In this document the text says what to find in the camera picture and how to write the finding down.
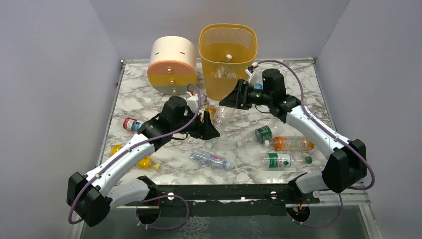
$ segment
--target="green bottle cap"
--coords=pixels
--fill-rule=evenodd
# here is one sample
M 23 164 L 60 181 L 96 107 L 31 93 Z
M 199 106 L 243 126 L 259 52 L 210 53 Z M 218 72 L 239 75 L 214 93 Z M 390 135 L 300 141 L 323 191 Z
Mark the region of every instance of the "green bottle cap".
M 312 158 L 311 157 L 305 157 L 305 163 L 310 164 L 312 163 Z

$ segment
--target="gray floor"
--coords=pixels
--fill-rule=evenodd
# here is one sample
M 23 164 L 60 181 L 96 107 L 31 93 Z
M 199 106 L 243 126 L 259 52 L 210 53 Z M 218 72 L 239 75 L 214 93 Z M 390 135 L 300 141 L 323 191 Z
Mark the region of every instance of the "gray floor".
M 307 223 L 325 224 L 338 215 L 339 207 L 313 207 Z M 171 226 L 182 218 L 160 218 L 155 226 Z M 288 217 L 191 217 L 180 228 L 154 230 L 138 227 L 135 209 L 117 209 L 95 227 L 84 225 L 82 239 L 365 239 L 369 238 L 359 206 L 346 206 L 338 224 L 310 229 L 292 223 Z

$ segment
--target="white marble surface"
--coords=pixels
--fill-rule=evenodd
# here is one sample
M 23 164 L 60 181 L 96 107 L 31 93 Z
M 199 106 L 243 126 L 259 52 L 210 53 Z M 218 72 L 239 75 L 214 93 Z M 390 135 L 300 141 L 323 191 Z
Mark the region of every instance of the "white marble surface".
M 331 127 L 312 64 L 291 63 L 289 65 L 298 74 L 304 86 L 305 105 L 320 120 Z M 260 67 L 280 69 L 285 76 L 287 93 L 300 97 L 298 83 L 287 69 L 272 63 L 262 64 Z M 120 116 L 128 115 L 141 121 L 147 121 L 161 111 L 164 102 L 169 98 L 169 95 L 162 95 L 150 85 L 146 74 L 147 68 L 148 63 L 126 65 L 102 162 L 108 160 L 113 145 L 124 145 L 133 135 L 117 127 L 117 120 Z M 202 91 L 205 91 L 200 64 L 197 64 L 197 76 L 199 79 L 198 86 Z M 268 108 L 261 107 L 260 110 L 266 111 Z M 142 175 L 148 176 L 156 184 L 285 183 L 304 172 L 323 169 L 326 160 L 317 149 L 307 153 L 292 153 L 293 156 L 299 158 L 303 158 L 305 155 L 311 156 L 313 162 L 310 165 L 296 164 L 290 168 L 269 170 L 259 166 L 260 154 L 267 152 L 267 148 L 262 145 L 248 148 L 237 148 L 235 146 L 235 142 L 241 139 L 242 132 L 249 132 L 277 121 L 278 119 L 271 114 L 262 114 L 255 108 L 248 111 L 237 110 L 220 141 L 212 150 L 203 148 L 204 142 L 199 139 L 173 140 L 151 156 L 154 161 L 162 164 L 160 171 L 146 171 L 134 167 L 121 179 L 120 183 L 132 181 Z M 283 125 L 283 129 L 282 136 L 301 135 L 297 130 L 286 124 Z M 205 151 L 224 156 L 228 161 L 235 164 L 235 168 L 225 171 L 198 165 L 188 158 L 188 153 L 193 148 L 205 149 Z

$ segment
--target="translucent yellow bin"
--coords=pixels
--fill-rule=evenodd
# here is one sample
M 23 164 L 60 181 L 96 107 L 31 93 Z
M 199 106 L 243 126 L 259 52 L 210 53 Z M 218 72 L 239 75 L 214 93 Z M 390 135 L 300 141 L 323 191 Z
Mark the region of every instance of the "translucent yellow bin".
M 258 42 L 255 32 L 244 25 L 213 24 L 205 27 L 199 37 L 207 96 L 220 101 L 236 86 L 238 79 L 247 79 L 246 67 L 255 60 Z M 232 60 L 221 62 L 230 54 Z

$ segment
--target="marble table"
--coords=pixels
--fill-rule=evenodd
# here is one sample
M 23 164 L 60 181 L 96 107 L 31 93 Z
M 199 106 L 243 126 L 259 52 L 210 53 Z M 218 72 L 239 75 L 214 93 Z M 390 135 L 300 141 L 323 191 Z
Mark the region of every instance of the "marble table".
M 331 121 L 319 88 L 316 73 L 312 63 L 289 63 L 289 66 L 298 74 L 305 93 L 305 105 L 321 121 L 331 127 Z M 299 86 L 293 75 L 278 64 L 266 63 L 260 65 L 265 68 L 277 68 L 285 76 L 287 93 L 300 97 Z M 113 145 L 125 145 L 133 136 L 131 132 L 117 126 L 121 116 L 131 116 L 141 121 L 147 121 L 159 113 L 164 103 L 170 97 L 155 90 L 147 78 L 148 63 L 126 64 L 124 76 L 121 82 L 118 98 L 115 105 L 110 129 L 108 132 L 102 162 L 109 159 L 109 153 Z M 198 86 L 205 92 L 202 69 L 197 64 Z M 260 183 L 286 183 L 304 172 L 312 172 L 323 169 L 326 159 L 317 149 L 306 153 L 292 153 L 293 157 L 303 158 L 311 156 L 312 164 L 295 164 L 290 168 L 266 169 L 260 167 L 261 153 L 267 152 L 268 148 L 257 144 L 250 147 L 236 146 L 236 141 L 242 138 L 242 133 L 265 126 L 278 119 L 271 114 L 262 114 L 255 108 L 250 110 L 237 110 L 232 117 L 227 129 L 220 141 L 212 148 L 204 148 L 204 142 L 199 139 L 188 138 L 185 141 L 171 141 L 151 157 L 161 163 L 160 171 L 146 171 L 137 167 L 132 168 L 119 183 L 125 183 L 135 178 L 146 175 L 156 184 L 260 184 Z M 297 130 L 283 124 L 283 136 L 301 135 Z M 206 165 L 198 165 L 189 157 L 191 149 L 203 149 L 208 152 L 226 157 L 235 164 L 230 171 L 210 168 Z

